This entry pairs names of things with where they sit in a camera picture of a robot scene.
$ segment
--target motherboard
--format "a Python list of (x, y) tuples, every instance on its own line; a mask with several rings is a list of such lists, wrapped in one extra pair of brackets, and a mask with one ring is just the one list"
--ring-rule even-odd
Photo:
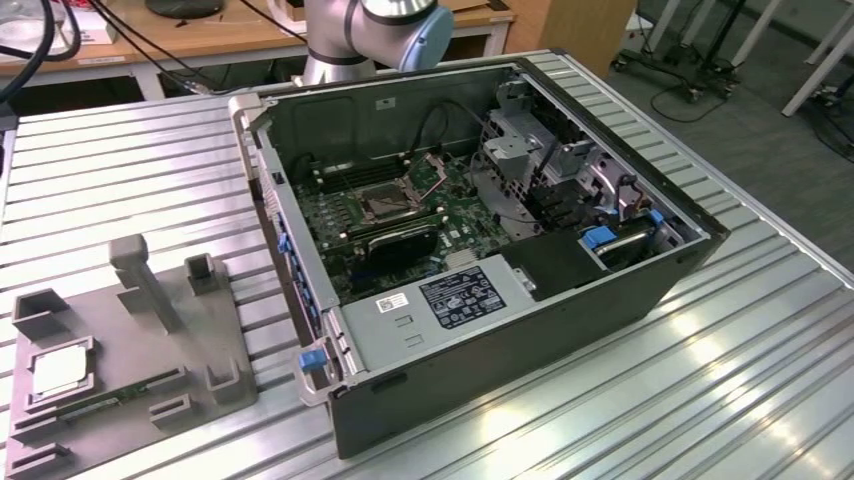
[(480, 259), (511, 242), (477, 196), (471, 157), (437, 151), (317, 168), (294, 192), (346, 304)]

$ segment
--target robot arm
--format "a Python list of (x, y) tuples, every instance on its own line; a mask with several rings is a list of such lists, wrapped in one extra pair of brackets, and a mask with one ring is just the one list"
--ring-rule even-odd
[(373, 61), (400, 71), (430, 68), (453, 31), (437, 0), (306, 0), (305, 21), (304, 85), (368, 77)]

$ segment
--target computer side panel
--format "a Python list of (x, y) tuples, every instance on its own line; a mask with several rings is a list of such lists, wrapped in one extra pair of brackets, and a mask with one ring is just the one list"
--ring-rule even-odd
[(675, 279), (701, 265), (721, 242), (721, 237), (696, 242), (340, 396), (330, 395), (338, 456), (356, 455), (637, 321)]

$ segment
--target white label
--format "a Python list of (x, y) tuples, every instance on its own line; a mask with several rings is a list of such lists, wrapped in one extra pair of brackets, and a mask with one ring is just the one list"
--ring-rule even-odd
[(378, 307), (378, 313), (385, 313), (409, 304), (402, 293), (394, 293), (390, 297), (380, 298), (376, 301)]
[(77, 60), (77, 64), (80, 65), (97, 65), (101, 63), (116, 63), (124, 62), (124, 57), (98, 57), (98, 58), (84, 58), (82, 60)]
[(389, 108), (394, 108), (397, 104), (397, 99), (394, 97), (382, 98), (376, 101), (376, 110), (388, 110)]

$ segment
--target power supply label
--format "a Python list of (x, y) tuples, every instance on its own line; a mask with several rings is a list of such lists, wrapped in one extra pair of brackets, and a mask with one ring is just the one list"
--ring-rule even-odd
[(480, 267), (472, 267), (420, 286), (438, 323), (446, 329), (507, 306)]

